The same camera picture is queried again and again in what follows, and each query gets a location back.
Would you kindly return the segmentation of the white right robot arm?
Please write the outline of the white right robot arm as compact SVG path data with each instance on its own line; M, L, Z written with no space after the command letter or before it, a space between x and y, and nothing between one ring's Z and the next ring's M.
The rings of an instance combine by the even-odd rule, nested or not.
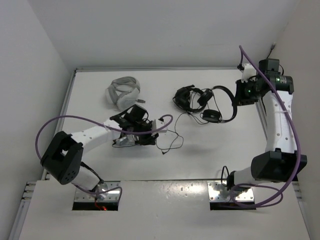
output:
M266 147L264 153L252 159L249 167L228 175L229 191L246 191L249 185L287 182L295 168L297 145L288 122L292 117L294 83L279 67L280 61L274 58L260 60L256 73L247 64L242 78L236 81L235 103L239 107L256 105Z

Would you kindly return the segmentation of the black headphones with thin cable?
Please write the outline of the black headphones with thin cable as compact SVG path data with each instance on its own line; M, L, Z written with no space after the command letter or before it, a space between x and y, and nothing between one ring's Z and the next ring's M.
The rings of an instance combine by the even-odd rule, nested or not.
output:
M212 88L203 88L201 90L204 92L202 95L199 95L198 93L195 93L195 92L193 92L191 94L192 104L190 105L190 107L193 109L197 109L198 107L200 107L200 105L203 106L204 104L206 104L206 107L204 108L204 110L202 110L198 113L194 113L194 112L188 113L178 107L180 110L182 110L181 115L191 116L196 121L196 123L199 125L206 125L209 123L226 124L226 123L233 121L236 118L237 113L238 113L236 98L227 87L222 86L222 85L217 85ZM222 115L222 113L219 109L219 106L217 104L215 105L216 109L211 109L209 107L209 101L211 99L216 100L214 90L221 90L224 93L226 93L227 96L229 97L229 99L231 101L231 106L232 106L232 115L230 118L228 118L228 119L223 118L223 115Z

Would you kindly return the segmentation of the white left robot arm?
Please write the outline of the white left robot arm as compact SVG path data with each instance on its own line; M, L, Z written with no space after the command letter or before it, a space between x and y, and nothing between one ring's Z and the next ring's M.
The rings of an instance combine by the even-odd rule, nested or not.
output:
M96 191L103 179L85 162L89 151L111 142L116 147L154 146L159 134L155 121L148 120L148 112L139 105L111 116L102 125L74 132L55 134L43 154L40 164L61 185L73 184L86 191Z

